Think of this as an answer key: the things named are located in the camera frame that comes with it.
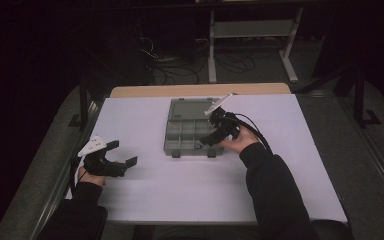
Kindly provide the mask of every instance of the wire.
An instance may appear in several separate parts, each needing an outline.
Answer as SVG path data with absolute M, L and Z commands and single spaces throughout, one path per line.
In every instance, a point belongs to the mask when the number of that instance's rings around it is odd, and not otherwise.
M 167 80 L 167 78 L 169 77 L 167 74 L 171 74 L 171 75 L 175 75 L 175 76 L 182 76 L 182 77 L 195 75 L 196 76 L 195 84 L 199 84 L 200 78 L 199 78 L 198 73 L 201 72 L 202 69 L 205 67 L 205 64 L 206 64 L 205 58 L 204 58 L 204 61 L 202 61 L 202 64 L 199 66 L 198 70 L 194 70 L 194 69 L 185 67 L 185 66 L 191 65 L 191 63 L 192 63 L 191 61 L 188 61 L 186 63 L 181 63 L 179 65 L 172 65 L 172 66 L 158 65 L 158 66 L 154 66 L 154 69 L 163 72 L 164 77 L 167 76 L 165 80 Z M 180 69 L 180 70 L 187 71 L 187 72 L 186 73 L 179 73 L 179 72 L 175 72 L 174 71 L 175 69 Z
M 255 123 L 247 116 L 243 115 L 243 114 L 240 114 L 240 113 L 234 113 L 235 116 L 241 116 L 241 117 L 244 117 L 246 119 L 248 119 L 248 121 L 250 121 L 252 123 L 252 125 L 254 125 L 254 128 L 260 132 L 260 129 L 258 129 L 257 125 L 255 125 Z
M 270 148 L 270 145 L 269 143 L 267 142 L 267 140 L 264 138 L 263 134 L 261 134 L 260 131 L 257 131 L 256 129 L 254 129 L 251 125 L 249 125 L 248 123 L 240 120 L 240 119 L 234 119 L 234 118 L 230 118 L 230 117 L 219 117 L 219 119 L 225 119 L 225 120 L 229 120 L 229 121 L 232 121 L 232 122 L 235 122 L 239 125 L 242 125 L 244 126 L 245 128 L 247 128 L 248 130 L 250 130 L 252 133 L 254 133 L 261 141 L 261 143 L 263 144 L 263 146 L 266 148 L 267 152 L 270 153 L 270 155 L 273 155 L 273 152 Z
M 77 182 L 80 182 L 80 180 L 83 178 L 83 176 L 87 173 L 87 171 L 85 170 L 85 172 L 82 174 L 82 176 L 80 176 L 79 180 L 77 180 Z

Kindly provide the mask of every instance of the metal stand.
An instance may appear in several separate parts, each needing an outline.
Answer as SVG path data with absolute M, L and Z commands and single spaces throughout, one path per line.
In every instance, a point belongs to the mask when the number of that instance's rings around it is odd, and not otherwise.
M 208 57 L 208 81 L 210 83 L 217 82 L 216 63 L 214 61 L 214 11 L 210 16 L 210 56 Z
M 266 20 L 266 21 L 239 21 L 239 22 L 215 22 L 214 11 L 210 15 L 210 53 L 208 57 L 209 82 L 217 82 L 216 66 L 214 60 L 214 39 L 232 37 L 267 37 L 287 36 L 287 44 L 279 51 L 283 66 L 291 82 L 298 81 L 289 54 L 295 40 L 299 22 L 304 8 L 299 8 L 294 19 Z
M 294 22 L 292 23 L 292 26 L 291 26 L 291 30 L 289 31 L 288 41 L 286 43 L 285 49 L 279 51 L 280 58 L 282 59 L 282 62 L 283 62 L 283 66 L 285 67 L 286 73 L 288 74 L 289 81 L 291 81 L 292 83 L 297 82 L 298 77 L 295 74 L 291 61 L 289 60 L 289 54 L 291 53 L 292 44 L 294 43 L 303 11 L 304 11 L 304 8 L 299 8 L 297 10 L 297 13 L 294 18 Z

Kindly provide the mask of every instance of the cable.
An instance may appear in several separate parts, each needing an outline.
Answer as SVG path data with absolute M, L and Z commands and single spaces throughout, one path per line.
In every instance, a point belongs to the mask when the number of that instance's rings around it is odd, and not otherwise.
M 77 180 L 77 182 L 80 182 L 80 180 L 83 178 L 83 176 L 87 173 L 87 171 L 85 170 L 85 172 L 82 174 L 82 176 L 80 176 L 79 180 Z
M 234 113 L 234 115 L 235 115 L 235 116 L 242 116 L 242 117 L 248 119 L 248 121 L 250 121 L 250 122 L 252 123 L 252 125 L 254 125 L 254 128 L 255 128 L 258 132 L 260 132 L 260 129 L 258 129 L 257 125 L 255 125 L 255 123 L 254 123 L 249 117 L 247 117 L 247 116 L 245 116 L 245 115 L 243 115 L 243 114 L 240 114 L 240 113 Z
M 251 125 L 249 125 L 248 123 L 240 120 L 240 119 L 234 119 L 234 118 L 229 118 L 229 117 L 219 117 L 219 119 L 225 119 L 225 120 L 229 120 L 229 121 L 232 121 L 232 122 L 235 122 L 239 125 L 242 125 L 244 126 L 245 128 L 247 128 L 248 130 L 250 130 L 252 133 L 254 133 L 261 141 L 261 143 L 263 144 L 263 146 L 266 148 L 267 152 L 270 153 L 270 155 L 273 155 L 273 152 L 270 148 L 270 145 L 269 143 L 267 142 L 267 140 L 264 138 L 263 134 L 261 134 L 260 131 L 257 131 L 256 129 L 254 129 Z

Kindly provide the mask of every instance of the plastic organizer box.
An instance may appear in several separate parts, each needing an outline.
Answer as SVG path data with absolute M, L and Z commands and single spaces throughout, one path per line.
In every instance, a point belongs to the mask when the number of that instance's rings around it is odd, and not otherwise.
M 216 129 L 209 123 L 206 111 L 216 98 L 172 99 L 168 114 L 164 152 L 167 156 L 207 156 L 214 158 L 223 154 L 217 145 L 202 145 L 200 138 L 208 136 Z

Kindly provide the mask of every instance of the black sleeve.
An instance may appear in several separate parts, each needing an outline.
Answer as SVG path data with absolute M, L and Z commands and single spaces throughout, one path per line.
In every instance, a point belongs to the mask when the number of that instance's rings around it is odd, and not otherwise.
M 278 155 L 270 155 L 261 143 L 246 147 L 239 157 L 247 167 L 261 239 L 319 239 L 295 180 Z
M 96 239 L 107 219 L 107 210 L 98 206 L 101 193 L 96 184 L 78 183 L 73 198 L 61 201 L 37 239 Z

